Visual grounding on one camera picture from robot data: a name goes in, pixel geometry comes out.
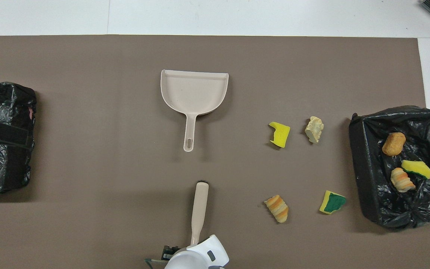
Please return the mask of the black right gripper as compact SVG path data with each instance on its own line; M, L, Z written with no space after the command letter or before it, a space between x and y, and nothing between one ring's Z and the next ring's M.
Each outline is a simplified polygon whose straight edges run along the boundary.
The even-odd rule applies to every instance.
M168 245L164 245L162 250L162 260L170 260L179 250L180 248L178 246L170 247Z

